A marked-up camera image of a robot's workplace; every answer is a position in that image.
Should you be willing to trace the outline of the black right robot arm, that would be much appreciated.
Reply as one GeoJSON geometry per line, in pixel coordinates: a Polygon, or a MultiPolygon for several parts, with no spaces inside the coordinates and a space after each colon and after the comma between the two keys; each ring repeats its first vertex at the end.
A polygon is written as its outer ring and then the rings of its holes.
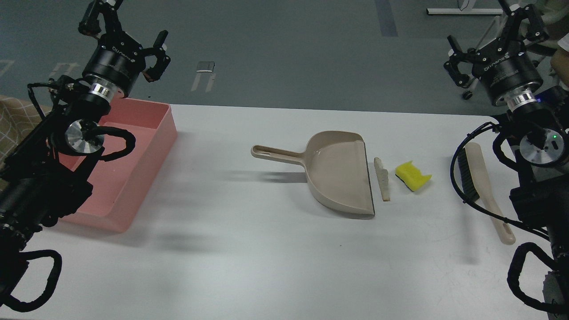
{"type": "Polygon", "coordinates": [[[478,81],[495,107],[507,110],[496,123],[486,122],[454,152],[450,178],[464,203],[495,220],[502,241],[514,241],[514,226],[549,241],[551,253],[535,243],[515,250],[507,284],[523,304],[545,312],[550,320],[568,318],[568,92],[561,85],[538,93],[543,84],[536,61],[527,54],[549,35],[539,5],[509,6],[501,0],[503,20],[496,38],[463,51],[453,36],[444,68],[455,85],[478,81]],[[485,131],[497,134],[496,158],[517,173],[520,186],[509,198],[517,214],[500,214],[492,199],[485,163],[473,139],[485,131]]]}

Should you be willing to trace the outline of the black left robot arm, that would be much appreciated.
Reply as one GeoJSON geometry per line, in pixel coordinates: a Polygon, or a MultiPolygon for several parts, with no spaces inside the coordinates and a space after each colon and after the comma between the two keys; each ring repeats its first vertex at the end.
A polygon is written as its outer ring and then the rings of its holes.
{"type": "Polygon", "coordinates": [[[62,257],[52,249],[26,252],[28,241],[44,227],[74,214],[93,193],[88,178],[96,164],[134,151],[136,138],[126,129],[100,125],[116,93],[128,98],[139,75],[158,81],[171,62],[161,31],[144,48],[121,26],[120,0],[92,0],[78,24],[81,34],[97,39],[97,48],[80,78],[61,75],[29,83],[28,97],[40,122],[3,160],[1,179],[1,306],[31,312],[54,294],[62,257]],[[24,302],[12,295],[31,260],[51,258],[45,288],[24,302]]]}

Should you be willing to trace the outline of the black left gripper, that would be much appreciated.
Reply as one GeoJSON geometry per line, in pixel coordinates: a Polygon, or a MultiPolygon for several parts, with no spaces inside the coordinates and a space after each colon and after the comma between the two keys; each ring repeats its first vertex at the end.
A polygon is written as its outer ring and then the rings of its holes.
{"type": "Polygon", "coordinates": [[[171,58],[164,48],[169,35],[167,30],[158,34],[150,48],[144,48],[129,34],[124,34],[117,14],[122,2],[92,0],[78,25],[78,31],[99,39],[83,70],[83,77],[91,83],[96,80],[110,82],[122,97],[129,97],[140,75],[149,83],[158,81],[171,58]],[[146,58],[151,56],[155,57],[155,64],[147,67],[146,58]]]}

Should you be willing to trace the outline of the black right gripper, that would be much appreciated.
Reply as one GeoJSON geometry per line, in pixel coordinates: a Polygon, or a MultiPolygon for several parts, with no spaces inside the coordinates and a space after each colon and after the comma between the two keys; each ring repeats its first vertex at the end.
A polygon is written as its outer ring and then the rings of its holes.
{"type": "MultiPolygon", "coordinates": [[[[538,9],[533,4],[511,9],[505,0],[499,4],[507,19],[498,37],[498,52],[506,53],[514,47],[523,50],[531,45],[549,40],[545,23],[538,9]]],[[[479,79],[482,87],[494,107],[506,104],[506,95],[517,89],[537,91],[543,85],[532,59],[526,53],[510,53],[504,56],[479,62],[479,49],[468,48],[463,51],[453,35],[447,36],[451,47],[448,60],[444,63],[451,80],[460,88],[468,88],[473,76],[479,79]],[[472,75],[463,73],[459,69],[462,63],[472,64],[472,75]]]]}

